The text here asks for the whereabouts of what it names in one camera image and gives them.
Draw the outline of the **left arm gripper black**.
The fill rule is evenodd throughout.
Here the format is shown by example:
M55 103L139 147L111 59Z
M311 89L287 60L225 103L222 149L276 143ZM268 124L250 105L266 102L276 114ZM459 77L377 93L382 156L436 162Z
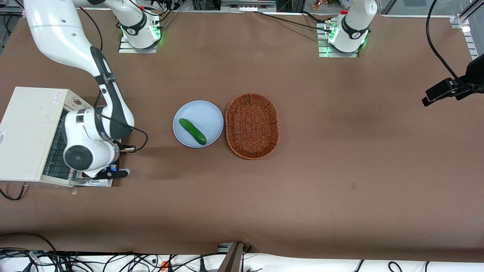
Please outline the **left arm gripper black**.
M484 54L475 58L467 65L467 84L471 87L459 86L455 90L452 79L443 79L425 91L425 97L422 98L424 107L437 102L438 100L454 97L456 100L462 100L473 93L483 93L484 88Z

